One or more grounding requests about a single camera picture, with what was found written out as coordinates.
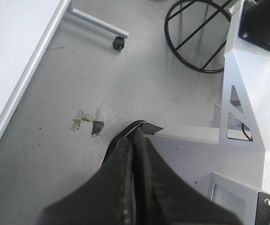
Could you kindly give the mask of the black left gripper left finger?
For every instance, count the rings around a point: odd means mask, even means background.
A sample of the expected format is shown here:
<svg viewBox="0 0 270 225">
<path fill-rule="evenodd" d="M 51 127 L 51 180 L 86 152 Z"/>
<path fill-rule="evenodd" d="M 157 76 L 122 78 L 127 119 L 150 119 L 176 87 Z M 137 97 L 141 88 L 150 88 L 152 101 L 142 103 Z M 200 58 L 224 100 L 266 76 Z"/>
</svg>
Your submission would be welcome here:
<svg viewBox="0 0 270 225">
<path fill-rule="evenodd" d="M 42 211 L 44 225 L 132 225 L 133 148 L 122 138 L 80 188 Z"/>
</svg>

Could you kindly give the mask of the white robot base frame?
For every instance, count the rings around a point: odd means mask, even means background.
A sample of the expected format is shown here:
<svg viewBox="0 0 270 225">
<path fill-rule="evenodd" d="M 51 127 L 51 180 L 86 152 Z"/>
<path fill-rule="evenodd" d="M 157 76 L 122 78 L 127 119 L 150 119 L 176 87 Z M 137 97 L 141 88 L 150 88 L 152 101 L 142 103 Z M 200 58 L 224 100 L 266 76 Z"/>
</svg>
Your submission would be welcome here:
<svg viewBox="0 0 270 225">
<path fill-rule="evenodd" d="M 270 225 L 270 52 L 240 31 L 258 6 L 240 0 L 232 7 L 220 127 L 180 125 L 154 139 L 181 178 L 245 225 Z"/>
</svg>

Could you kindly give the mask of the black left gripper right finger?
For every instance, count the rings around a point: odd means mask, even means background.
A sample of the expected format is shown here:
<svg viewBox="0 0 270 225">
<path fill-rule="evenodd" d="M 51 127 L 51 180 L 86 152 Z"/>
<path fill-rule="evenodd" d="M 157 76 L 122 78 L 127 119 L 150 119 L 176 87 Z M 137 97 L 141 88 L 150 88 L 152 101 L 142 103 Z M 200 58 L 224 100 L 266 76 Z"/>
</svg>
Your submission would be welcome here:
<svg viewBox="0 0 270 225">
<path fill-rule="evenodd" d="M 134 135 L 134 185 L 138 225 L 240 225 L 232 212 L 181 179 L 138 128 Z"/>
</svg>

